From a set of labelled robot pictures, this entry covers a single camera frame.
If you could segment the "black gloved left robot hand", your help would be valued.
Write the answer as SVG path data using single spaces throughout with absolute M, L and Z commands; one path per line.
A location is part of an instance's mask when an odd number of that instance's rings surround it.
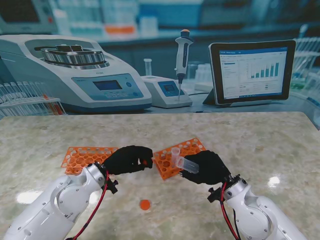
M 117 149 L 101 167 L 110 175 L 143 171 L 153 167 L 153 151 L 145 146 L 130 145 Z

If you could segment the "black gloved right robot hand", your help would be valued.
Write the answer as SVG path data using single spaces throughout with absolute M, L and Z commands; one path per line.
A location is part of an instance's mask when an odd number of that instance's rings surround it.
M 198 164 L 198 173 L 182 170 L 179 175 L 198 185 L 223 183 L 231 175 L 222 159 L 213 151 L 205 150 L 197 154 L 187 155 L 185 158 Z

